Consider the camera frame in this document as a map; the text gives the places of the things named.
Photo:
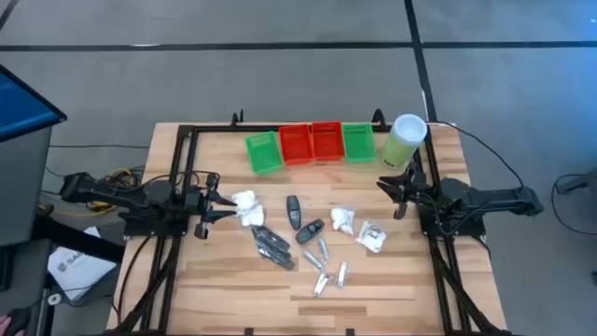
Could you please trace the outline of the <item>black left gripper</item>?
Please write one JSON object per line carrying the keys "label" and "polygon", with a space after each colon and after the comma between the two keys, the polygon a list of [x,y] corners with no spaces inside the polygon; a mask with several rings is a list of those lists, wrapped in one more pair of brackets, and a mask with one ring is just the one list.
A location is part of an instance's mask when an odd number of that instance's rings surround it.
{"label": "black left gripper", "polygon": [[216,190],[218,186],[218,177],[215,173],[209,173],[204,179],[204,186],[201,187],[199,202],[197,205],[198,214],[201,217],[200,222],[196,225],[194,235],[202,240],[208,237],[209,223],[216,223],[219,219],[224,217],[234,217],[237,215],[235,211],[230,210],[214,210],[213,203],[226,206],[236,206],[233,201],[222,197]]}

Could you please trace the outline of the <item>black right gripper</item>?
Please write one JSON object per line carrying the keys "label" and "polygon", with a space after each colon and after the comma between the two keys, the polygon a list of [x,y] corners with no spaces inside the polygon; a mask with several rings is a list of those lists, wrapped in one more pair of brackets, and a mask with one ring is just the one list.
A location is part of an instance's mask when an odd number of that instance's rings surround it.
{"label": "black right gripper", "polygon": [[422,194],[428,191],[426,175],[417,170],[417,165],[412,162],[403,175],[380,176],[376,185],[398,204],[394,219],[402,219],[407,212],[408,203],[419,204]]}

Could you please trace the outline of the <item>green plastic basket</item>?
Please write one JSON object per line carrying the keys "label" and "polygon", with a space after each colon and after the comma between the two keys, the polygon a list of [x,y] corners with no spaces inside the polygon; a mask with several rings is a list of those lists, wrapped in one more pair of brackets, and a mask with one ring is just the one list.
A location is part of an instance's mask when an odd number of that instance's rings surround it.
{"label": "green plastic basket", "polygon": [[248,159],[255,174],[265,175],[284,167],[275,132],[247,136],[245,144]]}
{"label": "green plastic basket", "polygon": [[370,124],[343,124],[345,157],[348,162],[371,162],[377,158],[375,140]]}

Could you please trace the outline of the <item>green wipes canister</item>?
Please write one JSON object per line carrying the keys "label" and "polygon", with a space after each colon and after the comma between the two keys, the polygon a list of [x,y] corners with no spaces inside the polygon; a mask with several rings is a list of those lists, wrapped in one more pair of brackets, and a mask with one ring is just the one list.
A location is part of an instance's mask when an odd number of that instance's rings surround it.
{"label": "green wipes canister", "polygon": [[382,163],[403,172],[426,136],[427,125],[420,117],[413,114],[397,117],[382,147]]}

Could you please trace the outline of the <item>red plastic basket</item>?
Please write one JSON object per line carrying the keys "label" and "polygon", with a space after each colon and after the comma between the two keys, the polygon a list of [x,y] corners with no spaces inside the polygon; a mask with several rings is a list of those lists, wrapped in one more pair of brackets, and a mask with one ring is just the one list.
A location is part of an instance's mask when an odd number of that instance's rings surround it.
{"label": "red plastic basket", "polygon": [[339,161],[344,158],[344,144],[340,122],[312,124],[313,155],[317,161]]}
{"label": "red plastic basket", "polygon": [[283,126],[279,129],[279,138],[285,165],[313,161],[312,137],[308,124]]}

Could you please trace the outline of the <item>black desk beam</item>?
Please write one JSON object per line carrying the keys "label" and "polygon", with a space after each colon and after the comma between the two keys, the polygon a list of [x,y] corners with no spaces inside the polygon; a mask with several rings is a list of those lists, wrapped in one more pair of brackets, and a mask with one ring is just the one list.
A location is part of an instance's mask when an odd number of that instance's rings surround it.
{"label": "black desk beam", "polygon": [[51,217],[35,218],[32,239],[49,239],[57,246],[115,263],[120,263],[124,255],[123,246],[84,231],[78,231]]}

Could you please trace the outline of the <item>white paper sheet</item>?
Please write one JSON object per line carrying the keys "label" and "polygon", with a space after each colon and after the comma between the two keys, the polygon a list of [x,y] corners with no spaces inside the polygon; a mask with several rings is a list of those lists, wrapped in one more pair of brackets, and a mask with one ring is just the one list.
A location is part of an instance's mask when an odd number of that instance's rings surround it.
{"label": "white paper sheet", "polygon": [[96,285],[117,264],[66,247],[49,256],[48,271],[70,301],[76,301]]}

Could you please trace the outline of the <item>grey stand leg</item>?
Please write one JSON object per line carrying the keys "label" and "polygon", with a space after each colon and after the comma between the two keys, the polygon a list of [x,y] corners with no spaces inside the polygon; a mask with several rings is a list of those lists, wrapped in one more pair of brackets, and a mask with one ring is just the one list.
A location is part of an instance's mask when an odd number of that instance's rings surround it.
{"label": "grey stand leg", "polygon": [[568,194],[578,189],[588,189],[597,194],[597,168],[583,174],[568,174],[557,178],[555,189],[559,194]]}

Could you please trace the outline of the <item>grey cart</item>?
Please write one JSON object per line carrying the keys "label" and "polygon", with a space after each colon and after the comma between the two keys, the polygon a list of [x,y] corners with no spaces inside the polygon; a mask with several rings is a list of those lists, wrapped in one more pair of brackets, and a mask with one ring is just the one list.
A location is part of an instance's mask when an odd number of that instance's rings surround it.
{"label": "grey cart", "polygon": [[51,129],[0,143],[0,246],[30,239]]}

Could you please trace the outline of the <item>blue screen monitor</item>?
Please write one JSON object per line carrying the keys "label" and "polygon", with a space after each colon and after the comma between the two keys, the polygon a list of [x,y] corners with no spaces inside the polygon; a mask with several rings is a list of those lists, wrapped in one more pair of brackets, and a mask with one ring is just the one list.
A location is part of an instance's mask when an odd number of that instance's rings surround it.
{"label": "blue screen monitor", "polygon": [[65,121],[57,106],[0,64],[0,143]]}

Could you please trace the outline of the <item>black computer mouse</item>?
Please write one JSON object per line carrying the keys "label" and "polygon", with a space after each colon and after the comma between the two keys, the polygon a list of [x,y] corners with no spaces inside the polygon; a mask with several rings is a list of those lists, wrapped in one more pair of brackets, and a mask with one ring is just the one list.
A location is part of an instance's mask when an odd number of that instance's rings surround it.
{"label": "black computer mouse", "polygon": [[28,308],[17,308],[8,312],[7,317],[10,318],[10,323],[5,336],[17,336],[20,331],[26,330],[31,318],[31,312]]}

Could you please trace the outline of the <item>person's hand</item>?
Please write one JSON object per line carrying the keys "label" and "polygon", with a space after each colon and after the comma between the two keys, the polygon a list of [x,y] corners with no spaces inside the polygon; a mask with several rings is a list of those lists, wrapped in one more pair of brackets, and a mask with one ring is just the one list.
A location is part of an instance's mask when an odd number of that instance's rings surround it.
{"label": "person's hand", "polygon": [[0,316],[0,336],[23,336],[24,331],[14,331],[11,330],[12,326],[12,318],[9,315],[2,315]]}

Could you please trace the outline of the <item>black aluminium table frame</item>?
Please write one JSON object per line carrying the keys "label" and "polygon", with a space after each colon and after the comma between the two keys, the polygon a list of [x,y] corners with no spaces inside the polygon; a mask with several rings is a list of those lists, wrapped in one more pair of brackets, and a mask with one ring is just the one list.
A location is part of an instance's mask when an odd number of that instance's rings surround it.
{"label": "black aluminium table frame", "polygon": [[169,317],[166,331],[180,335],[254,336],[441,335],[444,333],[429,243],[414,208],[401,220],[377,186],[388,174],[379,161],[318,161],[268,175],[250,167],[245,139],[265,133],[265,123],[230,127],[200,125],[195,166],[220,174],[224,196],[250,189],[265,207],[268,228],[292,241],[285,198],[297,195],[307,220],[329,219],[335,206],[352,208],[356,223],[376,223],[387,233],[382,251],[372,253],[353,236],[324,228],[330,251],[327,272],[349,265],[346,284],[329,283],[320,297],[318,277],[292,245],[295,267],[287,271],[258,253],[252,233],[235,217],[216,222],[205,240],[188,232],[181,240],[173,281],[159,288],[150,326]]}

